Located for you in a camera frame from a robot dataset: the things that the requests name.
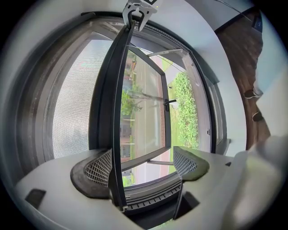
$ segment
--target grass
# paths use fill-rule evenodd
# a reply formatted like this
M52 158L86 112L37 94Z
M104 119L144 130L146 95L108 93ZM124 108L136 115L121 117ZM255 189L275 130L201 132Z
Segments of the grass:
M134 124L135 124L135 112L132 111L131 115L130 115L130 128L133 128L134 127Z
M168 86L169 99L176 98L176 83L172 81ZM179 136L179 124L177 122L178 110L175 110L170 106L170 119L171 119L171 150L170 150L170 161L173 161L173 146L184 145L182 141L178 139ZM176 169L173 165L169 166L169 174L175 172Z
M169 68L169 66L172 65L173 62L168 60L167 58L163 58L163 57L161 58L162 58L162 68L163 68L163 71L165 72Z
M197 114L196 110L190 109L192 106L196 109L195 101L192 94L191 85L187 81L183 80L186 75L177 75L178 79L174 79L168 85L169 99L177 98L180 103L177 110L170 106L170 118L171 118L171 151L170 161L173 161L173 146L186 146L186 147L198 147L198 130L186 129L186 126L193 128L197 126ZM169 166L169 173L175 172L176 169L173 165Z
M134 185L136 183L134 175L131 173L131 182Z
M129 181L126 176L122 176L123 187L129 186Z
M135 159L135 145L130 145L130 160Z

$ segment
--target open casement window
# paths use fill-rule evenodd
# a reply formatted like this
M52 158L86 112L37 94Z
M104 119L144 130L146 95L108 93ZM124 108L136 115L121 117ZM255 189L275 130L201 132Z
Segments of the open casement window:
M120 207L126 206L122 176L126 178L128 170L137 167L143 170L141 165L171 147L165 73L130 45L133 29L124 26L107 51L94 88L89 120L89 149L112 149L114 170L109 183ZM161 166L151 166L157 175L161 173Z

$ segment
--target window glass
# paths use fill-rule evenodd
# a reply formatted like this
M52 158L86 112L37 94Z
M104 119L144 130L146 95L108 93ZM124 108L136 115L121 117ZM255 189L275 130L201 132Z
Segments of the window glass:
M191 85L194 82L184 68L169 59L162 56L152 56L151 59L165 72L169 100L177 100L170 104L170 161L173 161L173 146L198 149L198 116Z
M171 155L172 154L170 150L168 150L161 155L155 157L153 160L170 161ZM161 177L167 176L175 171L176 170L173 165L149 164L145 162L132 169L122 172L123 186L128 187L154 181Z
M121 162L165 146L161 76L131 51L122 88L120 146Z

